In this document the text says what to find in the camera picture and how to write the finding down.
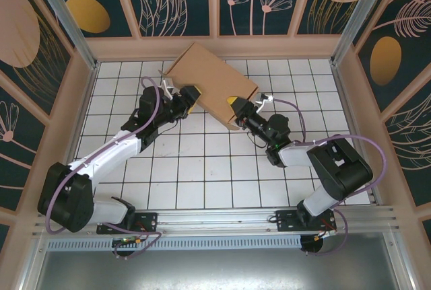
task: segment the enclosure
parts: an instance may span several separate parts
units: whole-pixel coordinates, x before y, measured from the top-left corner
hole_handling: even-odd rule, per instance
[[[0,0],[2,289],[428,289],[430,2]],[[321,185],[315,170],[272,166],[258,138],[199,106],[97,186],[158,214],[162,237],[135,264],[115,260],[114,236],[96,225],[46,232],[48,169],[109,141],[139,106],[142,77],[161,84],[193,42],[297,105],[307,141],[380,145],[381,183],[338,206],[352,234],[339,252],[306,256],[300,232],[268,220]],[[260,115],[275,113],[302,140],[297,111],[268,103]],[[377,177],[380,153],[349,142]],[[335,220],[322,252],[347,232]]]

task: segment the white tiled floor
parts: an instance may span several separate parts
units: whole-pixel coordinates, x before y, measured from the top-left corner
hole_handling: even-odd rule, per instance
[[[303,111],[307,141],[348,133],[327,60],[230,60],[260,92],[295,103]],[[139,100],[141,76],[160,82],[172,61],[102,63],[76,157],[83,157],[119,131]],[[267,104],[261,116],[290,119],[290,138],[302,139],[298,114]],[[172,127],[166,125],[162,131]],[[244,131],[229,131],[202,108],[156,139],[153,145],[107,175],[96,196],[120,196],[137,209],[216,209],[296,206],[320,186],[314,170],[272,166],[265,150]],[[369,204],[367,194],[346,201]]]

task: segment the vent slot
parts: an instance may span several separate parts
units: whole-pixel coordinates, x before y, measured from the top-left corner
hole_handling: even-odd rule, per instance
[[[51,240],[48,252],[112,251],[113,238]],[[149,241],[126,244],[118,251],[138,250]],[[163,237],[148,250],[239,250],[252,248],[300,248],[300,235],[235,236],[235,237]]]

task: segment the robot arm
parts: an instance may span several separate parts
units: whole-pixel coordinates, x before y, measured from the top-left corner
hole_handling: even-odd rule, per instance
[[[152,116],[156,107],[155,89],[159,90],[160,106],[152,123],[136,135],[119,140],[142,127]],[[98,183],[119,164],[151,145],[159,135],[161,126],[186,118],[200,95],[195,86],[184,86],[179,94],[169,93],[167,96],[159,87],[145,88],[139,99],[139,108],[111,141],[67,166],[56,163],[49,168],[38,202],[39,213],[46,215],[54,192],[64,178],[84,164],[89,157],[97,155],[89,164],[85,164],[62,189],[55,201],[51,219],[72,232],[81,230],[89,223],[121,224],[120,227],[130,229],[134,222],[135,207],[116,197],[106,200],[93,199]],[[116,140],[119,142],[108,147]]]
[[[261,107],[252,102],[244,98],[230,98],[229,102],[236,124],[266,142],[266,154],[274,166],[310,166],[316,170],[322,185],[297,205],[296,214],[304,226],[371,181],[370,166],[345,139],[320,145],[292,142],[287,117],[274,114],[265,120],[258,114]]]
[[[112,141],[135,132],[148,121],[156,107],[156,89],[160,93],[160,107],[152,123],[136,135],[107,147]],[[161,126],[186,118],[199,96],[200,92],[195,86],[185,86],[179,94],[167,96],[159,87],[145,88],[139,99],[139,108],[111,141],[67,166],[57,163],[50,167],[38,211],[46,215],[53,194],[66,175],[84,164],[90,156],[98,154],[65,185],[54,203],[51,219],[72,232],[81,230],[89,223],[119,224],[119,227],[130,230],[135,222],[135,207],[115,197],[94,199],[98,183],[120,163],[151,145],[159,135]],[[236,115],[236,124],[242,129],[249,129],[266,142],[266,154],[274,166],[312,166],[316,170],[322,186],[297,206],[296,216],[304,227],[310,226],[317,217],[327,213],[333,205],[372,179],[368,164],[345,139],[321,145],[297,144],[289,139],[289,120],[285,116],[274,114],[265,120],[252,102],[244,98],[230,98],[228,101]]]

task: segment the cardboard box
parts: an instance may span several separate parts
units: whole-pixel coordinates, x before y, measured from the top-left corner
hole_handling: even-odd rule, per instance
[[[230,130],[238,127],[233,123],[235,114],[227,99],[251,99],[258,90],[255,83],[197,43],[188,47],[165,75],[178,89],[196,85],[202,93],[198,105]]]

